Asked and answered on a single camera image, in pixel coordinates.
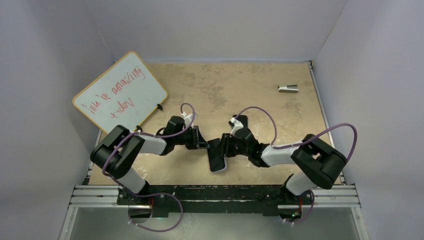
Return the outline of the black phone case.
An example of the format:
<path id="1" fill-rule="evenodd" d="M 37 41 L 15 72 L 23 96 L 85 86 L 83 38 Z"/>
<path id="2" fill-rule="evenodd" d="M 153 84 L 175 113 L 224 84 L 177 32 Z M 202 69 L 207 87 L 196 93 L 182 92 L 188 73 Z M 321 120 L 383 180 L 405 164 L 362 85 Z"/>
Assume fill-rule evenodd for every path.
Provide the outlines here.
<path id="1" fill-rule="evenodd" d="M 246 115 L 233 115 L 232 118 L 235 117 L 237 120 L 241 121 L 244 125 L 243 129 L 247 129 L 248 128 L 248 117 Z"/>

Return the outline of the black smartphone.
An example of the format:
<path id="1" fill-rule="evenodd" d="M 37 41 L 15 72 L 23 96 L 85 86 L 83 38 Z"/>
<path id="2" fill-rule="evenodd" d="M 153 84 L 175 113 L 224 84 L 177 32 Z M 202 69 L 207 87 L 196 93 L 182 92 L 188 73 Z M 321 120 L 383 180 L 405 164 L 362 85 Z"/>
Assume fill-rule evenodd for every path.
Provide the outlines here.
<path id="1" fill-rule="evenodd" d="M 215 155 L 214 153 L 212 153 L 212 140 L 209 140 L 208 143 L 209 143 L 209 148 L 207 149 L 208 160 L 209 158 L 218 157 L 218 155 Z"/>

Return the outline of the lavender phone case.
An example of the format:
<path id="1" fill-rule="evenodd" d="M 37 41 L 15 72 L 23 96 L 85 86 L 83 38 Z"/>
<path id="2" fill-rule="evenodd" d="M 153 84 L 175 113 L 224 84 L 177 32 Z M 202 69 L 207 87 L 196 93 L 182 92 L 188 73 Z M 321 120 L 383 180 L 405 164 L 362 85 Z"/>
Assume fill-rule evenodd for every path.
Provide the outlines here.
<path id="1" fill-rule="evenodd" d="M 209 158 L 209 170 L 212 173 L 218 173 L 224 171 L 227 168 L 226 157 L 211 157 Z"/>

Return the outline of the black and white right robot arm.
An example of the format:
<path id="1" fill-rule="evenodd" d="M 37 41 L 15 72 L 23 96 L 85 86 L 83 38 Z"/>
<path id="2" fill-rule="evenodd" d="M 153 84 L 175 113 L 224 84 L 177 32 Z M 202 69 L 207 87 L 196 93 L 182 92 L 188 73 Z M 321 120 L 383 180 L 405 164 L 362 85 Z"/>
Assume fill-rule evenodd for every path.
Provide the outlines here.
<path id="1" fill-rule="evenodd" d="M 269 168 L 276 165 L 297 165 L 300 172 L 288 177 L 280 196 L 288 204 L 294 203 L 300 195 L 313 188 L 329 190 L 348 160 L 338 150 L 314 134 L 307 134 L 301 141 L 273 147 L 260 143 L 248 128 L 224 133 L 221 138 L 207 142 L 209 168 L 219 172 L 227 167 L 227 159 L 245 156 L 256 167 Z"/>

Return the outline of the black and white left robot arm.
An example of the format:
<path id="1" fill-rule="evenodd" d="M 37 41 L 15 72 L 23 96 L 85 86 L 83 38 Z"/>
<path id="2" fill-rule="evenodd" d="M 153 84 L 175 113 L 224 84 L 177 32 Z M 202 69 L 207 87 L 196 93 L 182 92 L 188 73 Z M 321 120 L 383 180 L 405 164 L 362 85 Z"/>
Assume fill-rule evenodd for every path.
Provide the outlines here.
<path id="1" fill-rule="evenodd" d="M 123 125 L 117 125 L 92 150 L 90 160 L 107 177 L 130 191 L 132 201 L 142 205 L 149 199 L 150 185 L 133 168 L 136 157 L 140 153 L 165 156 L 175 146 L 185 146 L 188 150 L 208 149 L 210 145 L 193 121 L 191 116 L 172 116 L 155 135 L 132 132 Z"/>

